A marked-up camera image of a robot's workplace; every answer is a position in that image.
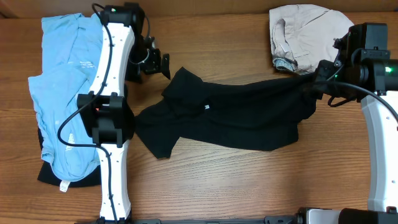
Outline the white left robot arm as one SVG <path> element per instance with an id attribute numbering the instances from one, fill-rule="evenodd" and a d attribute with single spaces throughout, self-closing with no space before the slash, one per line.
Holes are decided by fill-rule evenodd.
<path id="1" fill-rule="evenodd" d="M 170 78 L 169 55 L 155 47 L 154 37 L 142 35 L 147 16 L 138 3 L 107 5 L 99 18 L 103 26 L 99 65 L 88 93 L 78 95 L 77 106 L 100 161 L 102 205 L 97 223 L 132 223 L 127 151 L 135 122 L 125 82 L 140 83 L 142 74 Z"/>

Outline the black shirt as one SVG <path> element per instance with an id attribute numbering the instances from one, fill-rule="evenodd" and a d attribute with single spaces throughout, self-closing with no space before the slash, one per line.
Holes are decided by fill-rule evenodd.
<path id="1" fill-rule="evenodd" d="M 311 74 L 247 85 L 204 82 L 185 68 L 163 99 L 136 116 L 136 133 L 156 158 L 169 158 L 179 138 L 273 151 L 299 139 L 298 124 L 316 110 L 305 91 Z"/>

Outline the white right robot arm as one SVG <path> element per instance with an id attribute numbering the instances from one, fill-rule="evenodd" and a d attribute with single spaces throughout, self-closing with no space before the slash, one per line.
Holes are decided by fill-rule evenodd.
<path id="1" fill-rule="evenodd" d="M 371 185 L 365 210 L 333 211 L 306 208 L 305 223 L 397 223 L 397 60 L 390 58 L 380 38 L 346 35 L 336 39 L 334 63 L 321 61 L 314 89 L 356 100 L 366 120 L 371 163 Z"/>

